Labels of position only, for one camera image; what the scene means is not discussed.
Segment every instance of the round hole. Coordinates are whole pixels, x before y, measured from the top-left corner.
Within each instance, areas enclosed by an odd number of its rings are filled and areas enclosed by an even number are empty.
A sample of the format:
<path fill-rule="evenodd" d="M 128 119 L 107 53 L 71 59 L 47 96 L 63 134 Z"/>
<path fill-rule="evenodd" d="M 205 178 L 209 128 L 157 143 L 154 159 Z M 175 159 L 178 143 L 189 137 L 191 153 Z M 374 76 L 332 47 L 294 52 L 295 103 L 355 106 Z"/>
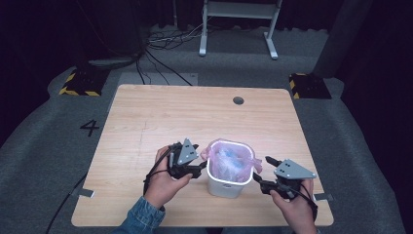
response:
<path fill-rule="evenodd" d="M 244 99 L 242 97 L 234 97 L 233 102 L 235 104 L 241 105 L 241 104 L 244 104 Z"/>

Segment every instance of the white metal frame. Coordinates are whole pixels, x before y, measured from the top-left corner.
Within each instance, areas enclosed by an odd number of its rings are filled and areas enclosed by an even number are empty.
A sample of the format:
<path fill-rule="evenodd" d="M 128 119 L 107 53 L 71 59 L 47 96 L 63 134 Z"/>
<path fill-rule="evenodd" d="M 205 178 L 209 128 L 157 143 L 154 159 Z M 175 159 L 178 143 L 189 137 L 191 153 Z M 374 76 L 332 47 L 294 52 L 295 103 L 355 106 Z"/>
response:
<path fill-rule="evenodd" d="M 272 37 L 281 6 L 282 0 L 277 0 L 276 4 L 214 2 L 205 0 L 200 56 L 204 57 L 207 54 L 207 17 L 230 17 L 271 20 L 270 31 L 264 32 L 264 38 L 271 58 L 277 59 L 279 55 L 277 54 Z"/>

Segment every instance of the pink plastic bag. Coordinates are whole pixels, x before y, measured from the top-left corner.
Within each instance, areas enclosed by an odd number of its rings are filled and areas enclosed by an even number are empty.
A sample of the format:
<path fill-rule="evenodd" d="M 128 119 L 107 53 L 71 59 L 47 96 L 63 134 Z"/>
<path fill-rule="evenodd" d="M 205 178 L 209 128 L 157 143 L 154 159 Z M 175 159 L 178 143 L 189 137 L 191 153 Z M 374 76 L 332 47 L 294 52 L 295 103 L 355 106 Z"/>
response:
<path fill-rule="evenodd" d="M 244 143 L 227 139 L 216 139 L 201 152 L 201 157 L 209 159 L 212 176 L 226 181 L 246 182 L 252 167 L 260 174 L 262 160 L 255 158 L 251 147 Z"/>

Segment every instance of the person's right hand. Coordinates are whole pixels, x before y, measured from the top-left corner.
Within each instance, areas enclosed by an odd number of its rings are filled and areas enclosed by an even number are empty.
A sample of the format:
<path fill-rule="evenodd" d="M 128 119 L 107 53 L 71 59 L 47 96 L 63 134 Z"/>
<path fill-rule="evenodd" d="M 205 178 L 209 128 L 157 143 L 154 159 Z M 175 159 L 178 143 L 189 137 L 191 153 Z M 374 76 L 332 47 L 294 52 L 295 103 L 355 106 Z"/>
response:
<path fill-rule="evenodd" d="M 304 179 L 302 185 L 309 191 L 313 199 L 313 180 Z M 301 187 L 300 192 L 307 195 L 306 190 Z M 270 191 L 273 197 L 274 203 L 282 210 L 288 225 L 297 234 L 315 234 L 317 233 L 316 226 L 313 220 L 313 211 L 308 202 L 301 196 L 296 197 L 290 202 L 284 200 L 284 198 L 275 190 Z"/>

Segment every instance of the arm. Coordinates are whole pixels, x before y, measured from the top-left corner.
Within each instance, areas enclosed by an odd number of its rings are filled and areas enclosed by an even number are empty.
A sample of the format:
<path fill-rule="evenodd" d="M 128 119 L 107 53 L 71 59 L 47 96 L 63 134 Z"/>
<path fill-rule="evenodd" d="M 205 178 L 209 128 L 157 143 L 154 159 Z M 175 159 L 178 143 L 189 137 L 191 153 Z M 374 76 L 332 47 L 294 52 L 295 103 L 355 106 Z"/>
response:
<path fill-rule="evenodd" d="M 309 191 L 311 197 L 313 197 L 313 180 L 305 179 L 302 185 Z M 301 187 L 300 192 L 307 195 L 303 187 Z M 271 190 L 270 193 L 274 203 L 282 210 L 282 215 L 295 233 L 318 233 L 313 220 L 313 211 L 304 198 L 298 196 L 294 200 L 286 202 L 278 192 Z"/>
<path fill-rule="evenodd" d="M 167 149 L 168 147 L 165 146 L 158 150 L 155 162 Z M 112 233 L 153 233 L 161 224 L 165 216 L 163 205 L 187 185 L 192 177 L 192 175 L 186 175 L 178 180 L 173 179 L 167 172 L 167 164 L 168 157 L 165 157 L 152 174 L 146 193 L 129 210 L 121 226 Z"/>

